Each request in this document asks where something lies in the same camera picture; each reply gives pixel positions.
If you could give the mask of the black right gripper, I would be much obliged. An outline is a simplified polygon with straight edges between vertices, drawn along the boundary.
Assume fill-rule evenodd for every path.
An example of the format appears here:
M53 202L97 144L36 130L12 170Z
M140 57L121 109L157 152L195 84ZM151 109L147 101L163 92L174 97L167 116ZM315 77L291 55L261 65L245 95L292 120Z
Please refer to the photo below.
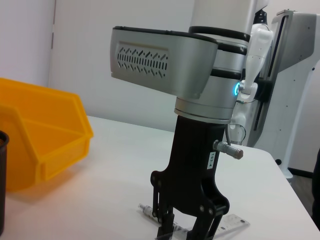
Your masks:
M196 217L187 240L212 239L230 204L218 190L215 173L219 153L214 141L221 141L223 124L207 123L178 116L168 166L153 171L152 216L160 226L157 236L171 236L176 209Z

